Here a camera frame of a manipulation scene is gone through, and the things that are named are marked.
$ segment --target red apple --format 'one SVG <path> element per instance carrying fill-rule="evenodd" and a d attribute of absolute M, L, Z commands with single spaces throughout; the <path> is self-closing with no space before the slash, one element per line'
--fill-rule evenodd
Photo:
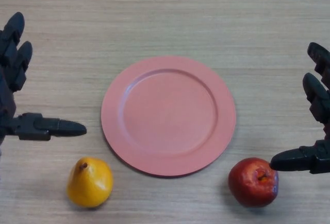
<path fill-rule="evenodd" d="M 243 206 L 264 207 L 277 196 L 278 173 L 263 159 L 246 158 L 231 169 L 228 185 Z"/>

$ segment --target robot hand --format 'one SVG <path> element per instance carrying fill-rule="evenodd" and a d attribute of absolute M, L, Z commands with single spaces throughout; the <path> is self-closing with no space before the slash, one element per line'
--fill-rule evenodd
<path fill-rule="evenodd" d="M 321 82 L 330 89 L 330 52 L 312 42 L 307 50 L 316 63 L 315 71 L 322 76 Z M 309 108 L 315 120 L 324 124 L 325 137 L 314 146 L 301 146 L 275 155 L 270 167 L 278 171 L 305 171 L 312 174 L 330 172 L 330 92 L 310 73 L 303 78 L 303 88 Z"/>
<path fill-rule="evenodd" d="M 25 113 L 14 117 L 16 104 L 13 93 L 26 81 L 25 72 L 32 58 L 32 45 L 25 42 L 17 50 L 24 30 L 24 17 L 13 15 L 0 30 L 0 145 L 6 135 L 21 140 L 50 140 L 51 136 L 77 136 L 87 132 L 80 123 L 43 118 L 40 113 Z"/>

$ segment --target wooden table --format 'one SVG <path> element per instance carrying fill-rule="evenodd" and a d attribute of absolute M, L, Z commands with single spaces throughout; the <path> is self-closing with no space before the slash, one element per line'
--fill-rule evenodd
<path fill-rule="evenodd" d="M 6 137 L 1 146 L 0 223 L 327 223 L 328 174 L 281 172 L 276 200 L 260 211 L 237 204 L 226 185 L 239 160 L 312 145 L 323 126 L 302 87 L 314 41 L 330 47 L 330 0 L 1 0 L 0 25 L 20 11 L 34 55 L 17 114 L 79 121 L 85 136 L 49 142 Z M 100 107 L 111 81 L 146 57 L 182 55 L 212 67 L 237 106 L 228 149 L 180 179 L 139 174 L 109 151 Z M 69 204 L 65 186 L 82 156 L 113 169 L 111 199 L 97 211 Z"/>

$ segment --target pink plate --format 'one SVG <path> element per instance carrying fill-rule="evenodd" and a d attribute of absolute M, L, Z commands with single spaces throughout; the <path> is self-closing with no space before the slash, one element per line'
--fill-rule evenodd
<path fill-rule="evenodd" d="M 161 56 L 112 82 L 101 110 L 104 135 L 132 167 L 157 176 L 196 172 L 217 159 L 236 125 L 233 97 L 200 62 Z"/>

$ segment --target apple stem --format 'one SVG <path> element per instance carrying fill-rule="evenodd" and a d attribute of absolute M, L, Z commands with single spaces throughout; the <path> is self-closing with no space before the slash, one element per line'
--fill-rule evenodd
<path fill-rule="evenodd" d="M 267 177 L 267 175 L 264 173 L 263 175 L 258 177 L 258 180 L 262 180 L 263 178 L 266 178 L 266 177 Z"/>
<path fill-rule="evenodd" d="M 80 170 L 84 170 L 87 167 L 87 163 L 83 163 L 81 166 L 79 166 Z"/>

